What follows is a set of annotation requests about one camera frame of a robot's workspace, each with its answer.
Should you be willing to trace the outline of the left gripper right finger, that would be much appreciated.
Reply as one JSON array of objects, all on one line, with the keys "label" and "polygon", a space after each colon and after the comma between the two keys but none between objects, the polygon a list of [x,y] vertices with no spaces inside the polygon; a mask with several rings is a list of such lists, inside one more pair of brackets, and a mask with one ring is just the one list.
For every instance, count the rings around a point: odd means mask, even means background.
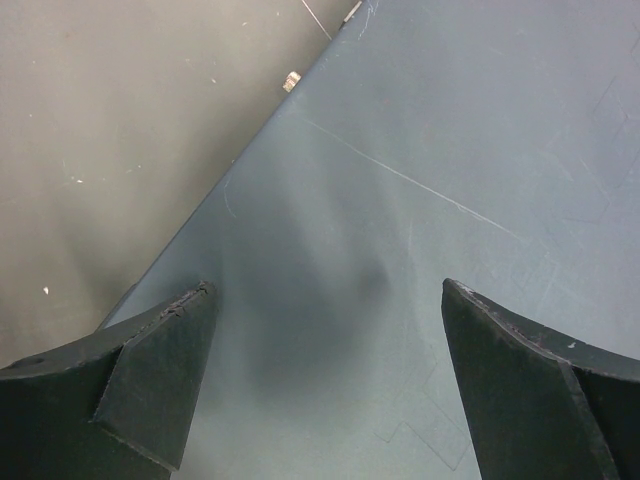
[{"label": "left gripper right finger", "polygon": [[639,362],[453,279],[442,318],[484,479],[636,479]]}]

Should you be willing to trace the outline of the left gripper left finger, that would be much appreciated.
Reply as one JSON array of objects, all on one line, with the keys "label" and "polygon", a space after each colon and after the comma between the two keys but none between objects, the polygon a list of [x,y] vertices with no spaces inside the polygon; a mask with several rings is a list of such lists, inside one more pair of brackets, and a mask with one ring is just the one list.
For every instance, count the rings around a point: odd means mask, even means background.
[{"label": "left gripper left finger", "polygon": [[1,370],[4,479],[168,479],[180,468],[218,317],[202,282]]}]

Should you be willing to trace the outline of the dark blue network switch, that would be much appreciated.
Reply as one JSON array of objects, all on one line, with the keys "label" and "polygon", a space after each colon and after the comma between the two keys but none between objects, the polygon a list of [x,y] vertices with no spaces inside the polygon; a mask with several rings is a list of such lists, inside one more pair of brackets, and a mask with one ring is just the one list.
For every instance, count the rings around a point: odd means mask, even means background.
[{"label": "dark blue network switch", "polygon": [[637,2],[366,2],[114,320],[217,289],[180,479],[475,479],[447,278],[638,355]]}]

